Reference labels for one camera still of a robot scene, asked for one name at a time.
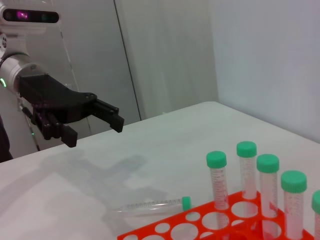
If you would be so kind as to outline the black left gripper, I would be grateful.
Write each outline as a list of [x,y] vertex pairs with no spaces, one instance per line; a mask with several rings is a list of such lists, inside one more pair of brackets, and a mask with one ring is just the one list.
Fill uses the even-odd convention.
[[90,115],[107,122],[116,132],[123,131],[125,120],[119,116],[119,108],[97,99],[93,93],[71,90],[48,74],[21,76],[18,91],[32,106],[33,111],[25,106],[21,109],[32,123],[36,112],[45,114],[42,125],[45,140],[60,139],[68,147],[75,147],[78,133],[64,124]]

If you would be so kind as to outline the green-capped clear test tube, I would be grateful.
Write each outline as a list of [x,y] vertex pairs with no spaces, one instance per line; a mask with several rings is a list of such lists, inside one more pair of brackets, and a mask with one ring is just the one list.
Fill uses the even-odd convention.
[[229,208],[226,165],[227,156],[222,151],[212,151],[206,155],[206,164],[210,170],[214,205],[217,210]]
[[236,145],[236,153],[240,163],[240,180],[242,196],[246,200],[257,197],[256,156],[257,145],[252,141],[242,141]]
[[262,236],[264,240],[274,240],[279,229],[271,221],[278,216],[278,171],[280,161],[274,154],[261,154],[256,159],[259,172],[261,213],[267,218],[262,221]]
[[307,190],[307,177],[298,170],[282,173],[280,185],[284,193],[285,237],[301,240],[304,229],[304,192]]
[[132,203],[111,211],[116,217],[168,216],[188,211],[193,208],[190,196],[177,199],[157,200]]
[[313,193],[311,207],[315,214],[314,240],[320,240],[320,190]]

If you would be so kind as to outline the orange test tube rack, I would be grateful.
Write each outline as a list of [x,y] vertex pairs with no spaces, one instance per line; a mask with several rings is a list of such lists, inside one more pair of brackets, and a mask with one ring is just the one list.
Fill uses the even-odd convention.
[[[176,230],[182,230],[191,240],[264,240],[262,221],[267,218],[262,215],[261,195],[258,193],[255,199],[246,200],[241,192],[236,192],[229,195],[228,200],[230,207],[226,210],[216,209],[212,201],[119,235],[117,240],[128,240],[129,237],[175,240]],[[285,236],[284,211],[278,210],[277,217],[271,221],[279,230],[274,240],[290,240]],[[303,229],[301,240],[314,240],[314,236]]]

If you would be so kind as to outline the dark maroon torso panel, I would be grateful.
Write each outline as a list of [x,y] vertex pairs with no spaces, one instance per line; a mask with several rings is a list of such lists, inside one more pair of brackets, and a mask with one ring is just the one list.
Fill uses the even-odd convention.
[[0,163],[12,160],[12,154],[10,153],[10,141],[5,130],[3,120],[0,116]]

